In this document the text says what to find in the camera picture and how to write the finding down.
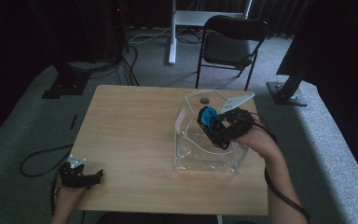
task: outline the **gray carpet floor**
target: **gray carpet floor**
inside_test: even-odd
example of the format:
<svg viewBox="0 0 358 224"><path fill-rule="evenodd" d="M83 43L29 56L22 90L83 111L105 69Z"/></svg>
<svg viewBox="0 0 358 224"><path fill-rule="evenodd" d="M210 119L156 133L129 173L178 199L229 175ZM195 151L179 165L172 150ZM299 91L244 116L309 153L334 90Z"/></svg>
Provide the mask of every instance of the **gray carpet floor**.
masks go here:
<svg viewBox="0 0 358 224"><path fill-rule="evenodd" d="M132 35L151 31L133 31ZM182 38L197 41L192 35ZM133 43L139 53L133 72L141 86L194 88L200 45L178 42L176 64L168 65L170 40L153 38ZM310 212L313 223L358 223L358 165L336 123L328 113L316 88L302 82L299 90L308 105L275 105L267 88L268 81L285 81L276 76L291 38L274 37L262 45L249 91L255 93L258 113L278 137L297 193ZM135 59L130 49L124 57ZM84 69L103 64L72 63ZM91 75L83 95L64 95L60 99L41 99L57 73L53 66L34 79L15 109L0 128L0 223L49 223L49 188L54 171L40 177L20 174L21 162L33 152L73 144L95 88L101 84L130 85L129 70L120 63L110 71ZM202 70L200 88L243 90L246 69L240 78L235 71ZM46 171L70 151L65 149L38 155L24 166L27 173ZM101 212L86 214L85 223L95 223ZM81 211L70 223L80 223ZM223 216L225 224L236 221L268 223L266 217Z"/></svg>

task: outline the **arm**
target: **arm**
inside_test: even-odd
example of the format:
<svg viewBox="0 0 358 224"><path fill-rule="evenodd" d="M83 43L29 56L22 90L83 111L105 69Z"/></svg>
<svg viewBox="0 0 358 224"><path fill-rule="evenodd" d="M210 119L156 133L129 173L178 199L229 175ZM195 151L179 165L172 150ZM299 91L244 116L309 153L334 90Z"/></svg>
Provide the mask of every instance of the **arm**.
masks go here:
<svg viewBox="0 0 358 224"><path fill-rule="evenodd" d="M80 201L86 188L71 189L63 187L57 191L54 216L51 224L65 224L68 222L72 211Z"/></svg>
<svg viewBox="0 0 358 224"><path fill-rule="evenodd" d="M289 175L284 156L273 139L262 129L253 126L246 135L235 139L255 150L265 160L269 178L275 188L291 201L301 205ZM280 199L268 188L268 216L270 223L308 223L304 216Z"/></svg>

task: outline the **black metal base plate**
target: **black metal base plate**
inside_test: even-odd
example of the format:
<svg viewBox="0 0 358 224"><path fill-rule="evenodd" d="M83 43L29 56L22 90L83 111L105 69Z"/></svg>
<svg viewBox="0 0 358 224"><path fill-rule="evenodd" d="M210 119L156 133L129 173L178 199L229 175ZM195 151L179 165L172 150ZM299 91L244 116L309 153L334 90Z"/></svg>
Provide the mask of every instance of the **black metal base plate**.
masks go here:
<svg viewBox="0 0 358 224"><path fill-rule="evenodd" d="M275 105L300 105L307 106L307 102L304 100L301 91L297 90L295 94L289 99L282 98L279 94L284 82L267 82L269 92L274 99Z"/></svg>
<svg viewBox="0 0 358 224"><path fill-rule="evenodd" d="M73 85L65 87L60 84L60 76L57 76L50 90L43 93L42 99L60 99L61 95L82 95L89 77L88 73L76 75Z"/></svg>

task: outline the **table top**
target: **table top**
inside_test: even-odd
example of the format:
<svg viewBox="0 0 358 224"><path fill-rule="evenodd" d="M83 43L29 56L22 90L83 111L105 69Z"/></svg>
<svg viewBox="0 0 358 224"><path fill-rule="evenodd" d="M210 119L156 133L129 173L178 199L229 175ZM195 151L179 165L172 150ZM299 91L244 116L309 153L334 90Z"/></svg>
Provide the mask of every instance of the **table top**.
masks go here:
<svg viewBox="0 0 358 224"><path fill-rule="evenodd" d="M249 150L238 174L173 170L174 124L195 89L99 86L72 155L85 175L103 169L81 210L266 216L264 161ZM220 91L226 97L244 91ZM241 106L256 112L252 100Z"/></svg>

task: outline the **clear plastic container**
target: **clear plastic container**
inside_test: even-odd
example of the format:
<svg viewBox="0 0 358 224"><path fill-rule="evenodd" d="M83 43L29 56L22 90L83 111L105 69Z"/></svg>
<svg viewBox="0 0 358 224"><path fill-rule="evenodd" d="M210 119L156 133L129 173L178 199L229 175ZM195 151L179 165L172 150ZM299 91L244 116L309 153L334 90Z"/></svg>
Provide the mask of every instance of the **clear plastic container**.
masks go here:
<svg viewBox="0 0 358 224"><path fill-rule="evenodd" d="M195 91L185 96L175 122L175 170L205 170L237 173L248 147L231 143L223 150L215 147L197 123L200 110L205 106L219 114L227 98L219 91Z"/></svg>

